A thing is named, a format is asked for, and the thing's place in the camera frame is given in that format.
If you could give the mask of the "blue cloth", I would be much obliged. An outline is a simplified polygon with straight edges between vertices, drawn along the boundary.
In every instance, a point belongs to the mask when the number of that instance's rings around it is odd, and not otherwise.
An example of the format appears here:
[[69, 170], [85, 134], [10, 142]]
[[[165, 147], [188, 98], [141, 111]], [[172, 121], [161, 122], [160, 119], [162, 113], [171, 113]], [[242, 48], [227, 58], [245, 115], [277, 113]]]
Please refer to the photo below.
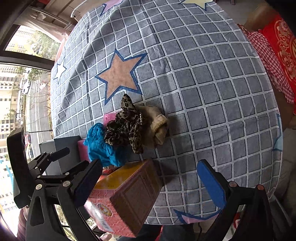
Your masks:
[[93, 125], [84, 140], [90, 161], [99, 160], [103, 167], [124, 166], [128, 162], [128, 144], [123, 142], [111, 146], [104, 140], [105, 128], [102, 123]]

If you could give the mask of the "beige knitted sock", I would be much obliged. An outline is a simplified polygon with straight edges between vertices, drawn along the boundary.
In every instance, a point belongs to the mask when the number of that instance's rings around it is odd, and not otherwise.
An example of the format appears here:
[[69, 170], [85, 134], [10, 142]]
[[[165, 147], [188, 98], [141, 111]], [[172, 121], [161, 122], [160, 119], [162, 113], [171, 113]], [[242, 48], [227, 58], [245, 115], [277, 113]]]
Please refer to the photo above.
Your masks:
[[168, 132], [168, 119], [155, 106], [137, 106], [142, 114], [142, 144], [156, 148], [165, 142]]

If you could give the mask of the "pink sponge block near box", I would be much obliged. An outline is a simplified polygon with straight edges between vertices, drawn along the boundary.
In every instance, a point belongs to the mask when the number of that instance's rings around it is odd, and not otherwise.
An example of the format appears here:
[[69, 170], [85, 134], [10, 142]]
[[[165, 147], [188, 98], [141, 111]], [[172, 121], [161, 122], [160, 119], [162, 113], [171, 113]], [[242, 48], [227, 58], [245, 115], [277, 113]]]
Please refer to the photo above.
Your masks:
[[90, 159], [88, 156], [88, 147], [84, 145], [84, 140], [79, 140], [77, 142], [77, 145], [78, 145], [78, 152], [79, 152], [80, 160], [90, 162]]

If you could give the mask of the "red yellow cardboard box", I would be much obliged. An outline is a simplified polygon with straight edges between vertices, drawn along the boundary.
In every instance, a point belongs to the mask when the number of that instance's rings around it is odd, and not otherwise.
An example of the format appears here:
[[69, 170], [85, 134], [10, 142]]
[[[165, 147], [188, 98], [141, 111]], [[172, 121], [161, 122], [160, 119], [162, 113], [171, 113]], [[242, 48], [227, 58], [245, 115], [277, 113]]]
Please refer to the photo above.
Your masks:
[[129, 162], [98, 181], [84, 207], [100, 230], [136, 237], [161, 188], [152, 160]]

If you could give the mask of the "leopard print scrunchie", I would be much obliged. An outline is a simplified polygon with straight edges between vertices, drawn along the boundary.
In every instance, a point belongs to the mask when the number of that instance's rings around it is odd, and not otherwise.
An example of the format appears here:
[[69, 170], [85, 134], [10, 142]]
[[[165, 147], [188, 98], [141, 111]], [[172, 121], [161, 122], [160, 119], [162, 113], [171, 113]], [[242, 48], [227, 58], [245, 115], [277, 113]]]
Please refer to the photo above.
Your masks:
[[134, 106], [130, 96], [121, 99], [121, 111], [106, 125], [104, 141], [114, 147], [130, 145], [135, 154], [143, 153], [142, 113]]

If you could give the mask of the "red white checked cloth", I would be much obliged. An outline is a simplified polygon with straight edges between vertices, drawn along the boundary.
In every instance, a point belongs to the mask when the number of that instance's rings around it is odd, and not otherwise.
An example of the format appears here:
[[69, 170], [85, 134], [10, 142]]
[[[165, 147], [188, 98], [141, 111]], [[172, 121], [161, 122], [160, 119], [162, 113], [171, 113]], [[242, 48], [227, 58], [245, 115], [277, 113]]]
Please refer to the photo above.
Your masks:
[[290, 87], [280, 62], [266, 37], [260, 32], [248, 31], [241, 24], [238, 24], [238, 27], [240, 27], [242, 32], [252, 44], [253, 48], [257, 51], [257, 54], [260, 57], [260, 60], [262, 61], [262, 64], [276, 90], [285, 96], [287, 103], [294, 104], [293, 90]]

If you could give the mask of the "grey checked star tablecloth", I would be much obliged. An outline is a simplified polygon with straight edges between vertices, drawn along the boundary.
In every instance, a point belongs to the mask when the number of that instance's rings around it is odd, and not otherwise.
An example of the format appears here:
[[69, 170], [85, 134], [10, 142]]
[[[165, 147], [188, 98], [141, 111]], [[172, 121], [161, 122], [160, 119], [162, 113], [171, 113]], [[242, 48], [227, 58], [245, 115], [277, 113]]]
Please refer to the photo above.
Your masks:
[[124, 94], [168, 118], [164, 144], [129, 157], [152, 159], [164, 183], [148, 224], [218, 211], [197, 175], [201, 159], [227, 180], [262, 184], [273, 195], [282, 160], [278, 106], [258, 54], [217, 4], [101, 4], [75, 26], [51, 74], [56, 138], [86, 137], [120, 110]]

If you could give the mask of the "red embroidered cushion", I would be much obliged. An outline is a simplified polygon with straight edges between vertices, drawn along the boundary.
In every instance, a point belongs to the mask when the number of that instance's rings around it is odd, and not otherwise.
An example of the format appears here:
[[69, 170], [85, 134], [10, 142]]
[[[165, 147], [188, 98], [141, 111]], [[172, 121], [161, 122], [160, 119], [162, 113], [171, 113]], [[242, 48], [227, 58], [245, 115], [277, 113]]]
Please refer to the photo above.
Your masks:
[[292, 89], [295, 103], [295, 36], [285, 20], [279, 15], [259, 30], [271, 45], [283, 70], [285, 81]]

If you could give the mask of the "brown wooden chair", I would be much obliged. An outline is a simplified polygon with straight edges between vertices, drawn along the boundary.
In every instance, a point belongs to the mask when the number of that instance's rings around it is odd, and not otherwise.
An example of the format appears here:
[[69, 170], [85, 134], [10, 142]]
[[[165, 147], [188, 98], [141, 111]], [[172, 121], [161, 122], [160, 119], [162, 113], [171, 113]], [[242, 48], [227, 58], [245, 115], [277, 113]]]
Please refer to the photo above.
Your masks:
[[[267, 25], [277, 14], [279, 13], [269, 4], [263, 3], [248, 17], [243, 26], [250, 32], [259, 32], [259, 30], [263, 29], [264, 26]], [[271, 85], [280, 110], [283, 129], [295, 129], [295, 103], [287, 103], [285, 96], [276, 90], [272, 83]]]

